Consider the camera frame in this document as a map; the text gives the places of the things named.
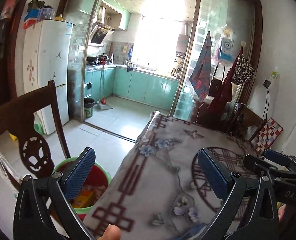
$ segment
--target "power adapter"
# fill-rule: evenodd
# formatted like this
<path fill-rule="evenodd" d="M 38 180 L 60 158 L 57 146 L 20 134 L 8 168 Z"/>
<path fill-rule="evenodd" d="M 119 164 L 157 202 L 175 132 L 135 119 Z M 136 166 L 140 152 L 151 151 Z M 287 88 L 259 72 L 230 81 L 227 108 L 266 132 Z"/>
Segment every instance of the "power adapter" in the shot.
<path fill-rule="evenodd" d="M 266 87 L 266 88 L 269 88 L 269 86 L 271 85 L 271 82 L 269 80 L 265 80 L 265 82 L 263 83 L 263 85 Z"/>

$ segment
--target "human hand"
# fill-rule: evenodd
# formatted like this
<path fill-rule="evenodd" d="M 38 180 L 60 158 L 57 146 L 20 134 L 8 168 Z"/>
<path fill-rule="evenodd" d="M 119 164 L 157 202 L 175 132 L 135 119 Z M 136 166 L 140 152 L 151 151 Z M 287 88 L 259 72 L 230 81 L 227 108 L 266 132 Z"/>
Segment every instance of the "human hand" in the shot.
<path fill-rule="evenodd" d="M 103 236 L 99 240 L 120 240 L 121 232 L 119 227 L 110 224 L 107 226 Z"/>

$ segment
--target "dark doorway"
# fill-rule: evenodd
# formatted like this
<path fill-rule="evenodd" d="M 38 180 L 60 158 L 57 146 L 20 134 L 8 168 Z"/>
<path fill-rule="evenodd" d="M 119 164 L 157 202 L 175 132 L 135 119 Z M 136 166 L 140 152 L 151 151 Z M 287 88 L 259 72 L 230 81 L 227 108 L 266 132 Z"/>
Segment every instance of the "dark doorway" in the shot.
<path fill-rule="evenodd" d="M 17 96 L 14 57 L 25 3 L 26 0 L 0 0 L 0 105 Z"/>

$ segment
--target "bolt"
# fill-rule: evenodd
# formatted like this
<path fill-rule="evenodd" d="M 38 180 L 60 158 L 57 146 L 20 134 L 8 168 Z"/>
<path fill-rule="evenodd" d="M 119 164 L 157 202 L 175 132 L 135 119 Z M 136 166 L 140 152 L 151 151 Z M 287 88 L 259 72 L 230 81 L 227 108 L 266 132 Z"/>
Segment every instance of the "bolt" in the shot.
<path fill-rule="evenodd" d="M 239 178 L 239 177 L 240 177 L 240 173 L 238 173 L 237 171 L 235 171 L 235 172 L 233 173 L 233 176 L 236 177 L 236 178 Z"/>
<path fill-rule="evenodd" d="M 52 175 L 52 177 L 53 178 L 55 178 L 55 179 L 57 179 L 57 178 L 59 178 L 60 176 L 61 176 L 61 172 L 60 171 L 56 171 L 53 175 Z"/>
<path fill-rule="evenodd" d="M 269 181 L 269 178 L 267 177 L 267 176 L 262 176 L 262 179 L 264 180 L 264 181 Z"/>
<path fill-rule="evenodd" d="M 31 176 L 30 175 L 26 175 L 25 177 L 24 177 L 24 181 L 29 181 L 31 179 Z"/>

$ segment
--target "dining table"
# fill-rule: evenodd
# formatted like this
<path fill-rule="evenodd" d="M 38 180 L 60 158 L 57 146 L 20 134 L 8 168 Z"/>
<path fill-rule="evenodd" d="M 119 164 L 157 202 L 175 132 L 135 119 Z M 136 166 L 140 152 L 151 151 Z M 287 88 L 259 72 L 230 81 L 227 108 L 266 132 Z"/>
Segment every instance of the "dining table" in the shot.
<path fill-rule="evenodd" d="M 257 156 L 248 141 L 155 112 L 83 223 L 96 238 L 109 224 L 127 240 L 196 238 L 224 202 L 198 164 L 202 148 L 230 171 L 256 178 L 243 166 L 245 155 Z M 227 233 L 237 228 L 247 202 L 243 198 Z"/>

